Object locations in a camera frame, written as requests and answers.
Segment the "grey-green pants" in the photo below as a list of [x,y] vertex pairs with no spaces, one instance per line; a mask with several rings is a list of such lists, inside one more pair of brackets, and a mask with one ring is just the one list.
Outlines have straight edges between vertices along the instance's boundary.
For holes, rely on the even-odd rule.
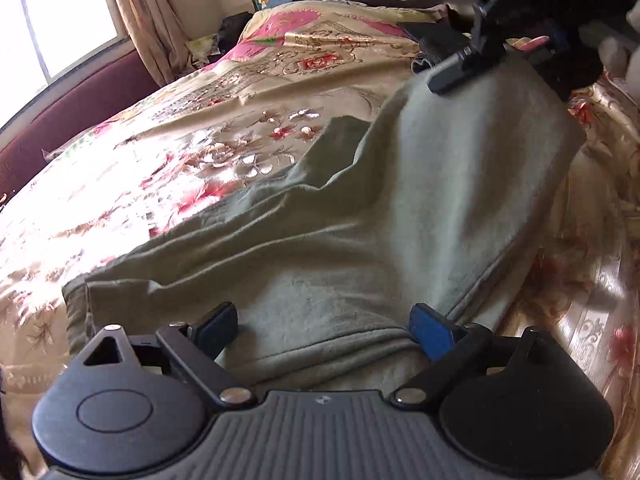
[[427,366],[415,304],[499,325],[584,139],[515,56],[446,96],[416,76],[373,122],[332,119],[295,165],[69,282],[70,353],[229,301],[221,362],[244,384],[392,390]]

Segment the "floral satin bedspread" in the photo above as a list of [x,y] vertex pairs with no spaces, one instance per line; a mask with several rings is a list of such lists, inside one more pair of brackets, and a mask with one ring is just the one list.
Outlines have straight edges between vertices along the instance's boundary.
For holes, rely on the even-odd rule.
[[[219,62],[78,136],[1,215],[1,474],[46,470],[37,402],[74,354],[64,287],[296,164],[334,118],[373,122],[416,76],[400,21],[440,9],[299,2],[259,12]],[[611,405],[600,469],[639,474],[639,93],[626,68],[576,90],[585,139],[493,330],[550,330]]]

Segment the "dark clothes pile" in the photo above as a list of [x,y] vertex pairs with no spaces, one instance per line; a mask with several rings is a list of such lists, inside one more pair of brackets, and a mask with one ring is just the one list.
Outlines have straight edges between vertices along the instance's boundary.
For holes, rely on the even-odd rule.
[[224,18],[217,32],[217,48],[221,54],[229,52],[239,41],[246,24],[252,19],[250,12],[241,12]]

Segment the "maroon upholstered sofa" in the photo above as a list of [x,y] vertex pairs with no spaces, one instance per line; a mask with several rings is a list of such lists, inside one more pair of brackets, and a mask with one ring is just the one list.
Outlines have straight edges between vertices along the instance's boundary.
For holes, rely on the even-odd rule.
[[158,84],[137,52],[81,81],[50,104],[1,150],[1,195],[11,198],[46,166],[50,153],[78,133],[104,122],[155,92]]

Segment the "beige curtain right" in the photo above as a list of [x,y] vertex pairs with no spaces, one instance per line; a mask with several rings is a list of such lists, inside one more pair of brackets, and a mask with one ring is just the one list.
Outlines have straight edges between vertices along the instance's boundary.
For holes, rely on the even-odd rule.
[[152,79],[160,86],[189,67],[188,37],[169,0],[116,0],[122,21]]

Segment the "window with white frame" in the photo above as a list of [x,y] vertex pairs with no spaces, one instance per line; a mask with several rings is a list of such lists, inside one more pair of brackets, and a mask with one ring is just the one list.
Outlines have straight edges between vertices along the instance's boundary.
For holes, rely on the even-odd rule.
[[1,122],[126,32],[115,0],[1,0]]

